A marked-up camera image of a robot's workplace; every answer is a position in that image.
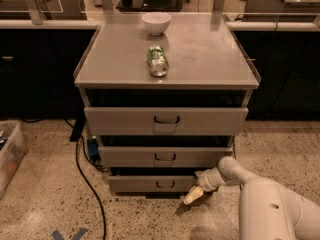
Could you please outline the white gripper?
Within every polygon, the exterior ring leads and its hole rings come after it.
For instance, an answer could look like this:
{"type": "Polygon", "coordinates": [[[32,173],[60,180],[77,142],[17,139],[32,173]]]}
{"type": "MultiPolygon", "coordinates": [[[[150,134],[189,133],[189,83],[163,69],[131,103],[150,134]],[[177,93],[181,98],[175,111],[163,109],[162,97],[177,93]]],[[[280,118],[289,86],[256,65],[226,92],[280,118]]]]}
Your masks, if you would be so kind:
{"type": "Polygon", "coordinates": [[[204,171],[196,171],[197,185],[193,186],[189,193],[185,196],[183,203],[190,205],[195,200],[203,196],[205,192],[213,192],[220,186],[224,186],[226,181],[223,179],[217,168],[207,169],[204,171]]]}

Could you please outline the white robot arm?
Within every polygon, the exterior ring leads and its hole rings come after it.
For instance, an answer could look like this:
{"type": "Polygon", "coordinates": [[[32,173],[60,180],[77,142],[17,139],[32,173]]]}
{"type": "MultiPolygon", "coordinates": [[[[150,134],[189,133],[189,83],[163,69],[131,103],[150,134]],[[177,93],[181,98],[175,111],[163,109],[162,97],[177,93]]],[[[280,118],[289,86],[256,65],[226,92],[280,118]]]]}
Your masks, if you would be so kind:
{"type": "Polygon", "coordinates": [[[226,156],[218,166],[196,173],[184,198],[191,204],[220,186],[240,185],[240,240],[319,240],[320,206],[269,178],[254,174],[226,156]]]}

